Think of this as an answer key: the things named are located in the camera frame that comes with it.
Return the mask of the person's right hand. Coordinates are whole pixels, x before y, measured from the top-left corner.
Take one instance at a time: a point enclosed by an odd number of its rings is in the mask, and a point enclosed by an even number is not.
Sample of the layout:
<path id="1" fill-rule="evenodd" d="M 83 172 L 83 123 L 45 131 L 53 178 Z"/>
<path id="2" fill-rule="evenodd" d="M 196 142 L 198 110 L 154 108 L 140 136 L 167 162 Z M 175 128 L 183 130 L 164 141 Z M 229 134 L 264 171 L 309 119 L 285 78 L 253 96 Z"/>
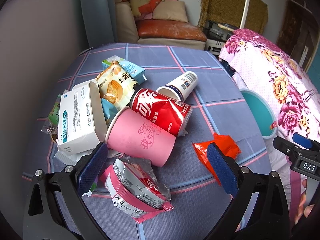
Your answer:
<path id="1" fill-rule="evenodd" d="M 314 207 L 313 204 L 305 206 L 305 203 L 306 203 L 306 190 L 301 194 L 301 197 L 300 197 L 298 210 L 295 215 L 295 224 L 297 224 L 302 217 L 307 218 Z"/>

